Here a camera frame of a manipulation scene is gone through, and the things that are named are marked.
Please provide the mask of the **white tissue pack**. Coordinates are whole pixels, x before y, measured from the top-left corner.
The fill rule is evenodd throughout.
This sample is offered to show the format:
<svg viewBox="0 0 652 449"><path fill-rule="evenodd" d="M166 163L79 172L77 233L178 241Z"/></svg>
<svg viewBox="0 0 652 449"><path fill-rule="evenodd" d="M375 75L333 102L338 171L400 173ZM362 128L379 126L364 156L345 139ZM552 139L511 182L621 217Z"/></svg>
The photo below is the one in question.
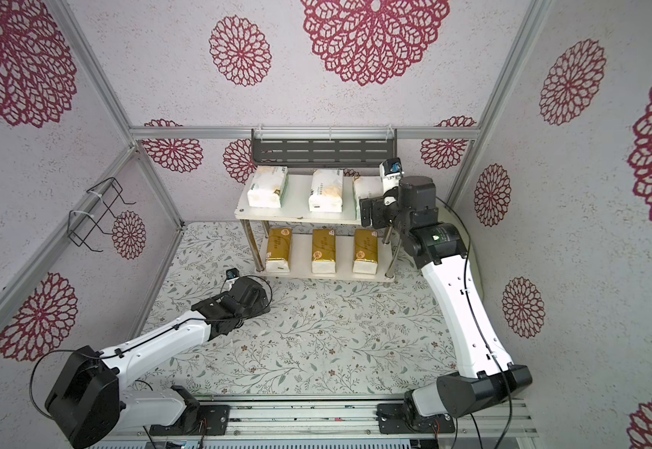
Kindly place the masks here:
<svg viewBox="0 0 652 449"><path fill-rule="evenodd" d="M258 167L247 191L249 206L280 209L288 178L287 167Z"/></svg>
<svg viewBox="0 0 652 449"><path fill-rule="evenodd" d="M353 197L355 201L356 218L361 219L360 201L365 198L381 198L383 196L382 180L378 176L359 176L353 179Z"/></svg>
<svg viewBox="0 0 652 449"><path fill-rule="evenodd" d="M311 213L342 213L343 170L319 168L312 175L308 207Z"/></svg>

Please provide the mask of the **gold tissue pack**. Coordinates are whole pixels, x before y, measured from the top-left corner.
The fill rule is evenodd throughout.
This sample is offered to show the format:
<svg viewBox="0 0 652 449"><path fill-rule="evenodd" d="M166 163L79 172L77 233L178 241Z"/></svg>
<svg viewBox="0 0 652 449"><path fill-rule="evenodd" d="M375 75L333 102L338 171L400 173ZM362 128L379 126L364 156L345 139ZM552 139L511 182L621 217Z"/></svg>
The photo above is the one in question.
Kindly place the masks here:
<svg viewBox="0 0 652 449"><path fill-rule="evenodd" d="M354 233L352 271L356 274L375 275L378 271L378 233L357 229Z"/></svg>
<svg viewBox="0 0 652 449"><path fill-rule="evenodd" d="M266 271L268 273L289 273L290 250L292 250L292 230L290 228L271 228L266 248Z"/></svg>
<svg viewBox="0 0 652 449"><path fill-rule="evenodd" d="M314 274L336 273L336 238L334 229L315 229L312 234L312 262Z"/></svg>

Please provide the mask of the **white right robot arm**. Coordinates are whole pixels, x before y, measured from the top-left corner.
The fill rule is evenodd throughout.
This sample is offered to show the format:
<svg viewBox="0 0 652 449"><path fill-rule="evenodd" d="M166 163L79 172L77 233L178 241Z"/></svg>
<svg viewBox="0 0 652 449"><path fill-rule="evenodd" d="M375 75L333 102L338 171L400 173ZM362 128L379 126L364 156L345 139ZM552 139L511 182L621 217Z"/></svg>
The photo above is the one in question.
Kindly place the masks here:
<svg viewBox="0 0 652 449"><path fill-rule="evenodd" d="M456 370L405 396L410 425L435 415L458 418L507 402L533 382L512 361L479 298L470 247L455 224L438 218L436 185L424 176L402 178L382 198L368 200L370 224L398 233L405 252L430 286L448 331Z"/></svg>

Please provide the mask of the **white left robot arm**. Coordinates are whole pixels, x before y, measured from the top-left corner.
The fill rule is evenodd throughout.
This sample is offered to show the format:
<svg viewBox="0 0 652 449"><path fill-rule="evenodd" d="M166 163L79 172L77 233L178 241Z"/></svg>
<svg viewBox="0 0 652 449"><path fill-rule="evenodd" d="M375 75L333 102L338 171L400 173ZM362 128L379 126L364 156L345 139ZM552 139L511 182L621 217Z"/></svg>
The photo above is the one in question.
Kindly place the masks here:
<svg viewBox="0 0 652 449"><path fill-rule="evenodd" d="M217 295L157 329L103 350L86 345L71 351L47 395L45 414L74 448L95 445L114 430L203 432L200 402L182 385L137 392L131 386L166 360L267 314L272 300L264 278L232 271Z"/></svg>

